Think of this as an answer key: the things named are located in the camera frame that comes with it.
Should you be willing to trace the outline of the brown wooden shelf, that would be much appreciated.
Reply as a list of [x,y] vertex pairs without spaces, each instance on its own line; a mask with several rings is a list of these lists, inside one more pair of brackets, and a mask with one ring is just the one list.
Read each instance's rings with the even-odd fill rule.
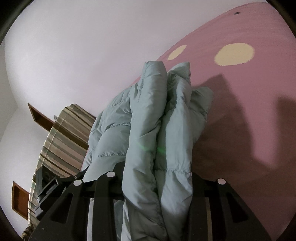
[[54,122],[48,117],[46,117],[44,114],[42,114],[40,111],[38,111],[36,108],[34,108],[29,103],[28,103],[28,107],[34,122],[49,132],[53,127]]
[[25,220],[28,220],[29,192],[13,181],[11,208]]

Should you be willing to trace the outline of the light blue puffer jacket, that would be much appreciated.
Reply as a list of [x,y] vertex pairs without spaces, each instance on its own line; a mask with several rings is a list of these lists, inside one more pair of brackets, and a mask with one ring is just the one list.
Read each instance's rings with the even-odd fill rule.
[[91,128],[82,164],[93,181],[124,163],[124,199],[114,205],[118,240],[180,240],[193,198],[192,151],[213,92],[193,89],[190,63],[144,64]]

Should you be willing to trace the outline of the brown wooden shelf lower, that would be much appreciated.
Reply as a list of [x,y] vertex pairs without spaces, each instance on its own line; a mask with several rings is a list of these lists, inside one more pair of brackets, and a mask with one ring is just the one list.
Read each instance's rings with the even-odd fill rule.
[[13,181],[11,208],[25,220],[28,220],[29,192]]

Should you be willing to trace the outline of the pink bedspread with cream dots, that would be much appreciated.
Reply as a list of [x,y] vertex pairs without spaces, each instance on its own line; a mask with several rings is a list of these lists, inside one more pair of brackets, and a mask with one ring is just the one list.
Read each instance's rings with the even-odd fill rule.
[[214,98],[193,171],[226,179],[273,240],[295,214],[295,37],[265,1],[142,1],[151,50]]

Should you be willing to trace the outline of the brown wooden shelf upper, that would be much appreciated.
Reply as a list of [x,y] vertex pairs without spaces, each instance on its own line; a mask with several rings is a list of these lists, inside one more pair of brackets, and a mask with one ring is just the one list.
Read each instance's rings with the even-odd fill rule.
[[28,103],[28,107],[34,122],[49,132],[53,127],[54,122],[48,117],[46,117],[44,114],[42,114],[40,111],[38,111],[36,108],[34,108],[29,103]]

